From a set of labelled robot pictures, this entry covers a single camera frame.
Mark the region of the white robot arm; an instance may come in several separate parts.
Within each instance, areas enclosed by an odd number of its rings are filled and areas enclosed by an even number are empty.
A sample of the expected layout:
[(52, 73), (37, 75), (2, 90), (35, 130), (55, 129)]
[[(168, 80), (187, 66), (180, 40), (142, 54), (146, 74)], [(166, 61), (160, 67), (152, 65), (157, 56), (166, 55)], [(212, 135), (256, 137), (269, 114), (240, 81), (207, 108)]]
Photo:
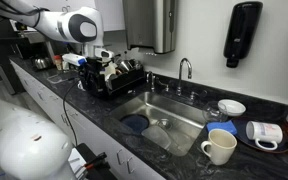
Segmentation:
[(52, 40), (81, 44), (81, 55), (63, 55), (65, 62), (77, 67), (91, 59), (114, 57), (112, 51), (104, 48), (101, 13), (92, 7), (81, 7), (71, 12), (54, 12), (30, 5), (24, 0), (0, 0), (0, 16), (34, 28)]

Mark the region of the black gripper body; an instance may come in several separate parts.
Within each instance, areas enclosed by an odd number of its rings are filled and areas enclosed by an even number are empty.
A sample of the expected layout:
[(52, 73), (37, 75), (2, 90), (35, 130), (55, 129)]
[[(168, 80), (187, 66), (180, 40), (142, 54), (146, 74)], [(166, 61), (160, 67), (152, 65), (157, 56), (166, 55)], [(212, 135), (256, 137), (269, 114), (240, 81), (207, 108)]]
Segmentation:
[(91, 94), (106, 94), (107, 88), (105, 84), (105, 76), (100, 73), (102, 64), (98, 62), (98, 58), (88, 58), (82, 68), (82, 84), (83, 87)]

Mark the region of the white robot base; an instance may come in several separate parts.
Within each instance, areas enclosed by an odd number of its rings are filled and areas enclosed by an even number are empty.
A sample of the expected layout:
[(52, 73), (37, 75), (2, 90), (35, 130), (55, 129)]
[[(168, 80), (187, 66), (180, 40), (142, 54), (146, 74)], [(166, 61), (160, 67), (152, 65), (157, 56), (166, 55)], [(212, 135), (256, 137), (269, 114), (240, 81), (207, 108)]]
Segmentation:
[(19, 180), (76, 180), (70, 138), (54, 123), (0, 100), (0, 167)]

